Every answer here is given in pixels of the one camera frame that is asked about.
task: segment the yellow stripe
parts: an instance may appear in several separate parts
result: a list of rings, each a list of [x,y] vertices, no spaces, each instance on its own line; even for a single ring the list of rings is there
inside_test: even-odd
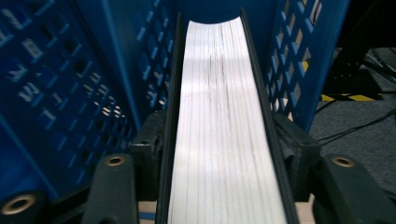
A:
[[[322,94],[321,97],[322,97],[322,101],[333,101],[334,100],[332,97],[330,97],[328,95],[324,95],[324,94]]]
[[[309,64],[308,62],[303,62],[303,69],[306,72],[306,70],[308,70]]]
[[[352,95],[352,96],[349,96],[349,98],[354,101],[374,101],[374,99],[369,98],[367,96],[363,96],[363,95]]]

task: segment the blue plastic crate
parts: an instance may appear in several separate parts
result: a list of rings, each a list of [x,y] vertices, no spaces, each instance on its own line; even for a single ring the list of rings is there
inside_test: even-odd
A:
[[[125,151],[146,116],[166,106],[173,32],[163,4],[133,1],[161,9],[134,27],[145,34],[126,38],[112,33],[111,17],[83,15],[77,2],[0,3],[0,200],[25,189],[56,199],[90,183],[96,163]],[[97,34],[105,26],[87,18],[108,26]],[[122,37],[129,42],[115,46]]]
[[[347,13],[345,0],[280,0],[264,81],[275,111],[312,124]]]

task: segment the metal ring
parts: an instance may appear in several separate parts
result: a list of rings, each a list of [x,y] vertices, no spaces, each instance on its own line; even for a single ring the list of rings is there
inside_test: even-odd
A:
[[[351,168],[355,166],[355,163],[352,160],[349,160],[345,157],[334,157],[332,158],[332,162],[346,168]]]
[[[120,156],[112,157],[106,161],[108,166],[118,166],[125,162],[125,159]]]
[[[1,212],[4,215],[18,214],[28,209],[34,203],[35,203],[35,195],[33,194],[20,195],[14,198],[13,200],[9,201],[8,203],[6,203],[3,206]]]

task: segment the thick book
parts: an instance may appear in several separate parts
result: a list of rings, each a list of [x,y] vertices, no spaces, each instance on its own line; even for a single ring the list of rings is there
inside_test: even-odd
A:
[[[286,223],[240,18],[190,21],[168,223]]]

